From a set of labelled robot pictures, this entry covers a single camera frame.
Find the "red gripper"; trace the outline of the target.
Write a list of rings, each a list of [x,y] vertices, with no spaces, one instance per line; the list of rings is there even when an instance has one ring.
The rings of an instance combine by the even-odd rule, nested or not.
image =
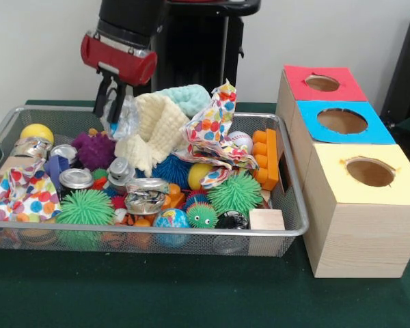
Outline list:
[[[81,58],[87,66],[108,71],[100,72],[102,81],[98,87],[93,109],[96,117],[103,116],[107,92],[112,80],[111,72],[122,81],[117,82],[115,89],[111,89],[115,92],[115,98],[111,103],[107,121],[112,124],[118,123],[120,118],[126,96],[126,84],[145,85],[154,74],[157,64],[157,54],[154,51],[135,49],[103,36],[96,38],[95,33],[92,32],[86,33],[83,37]]]

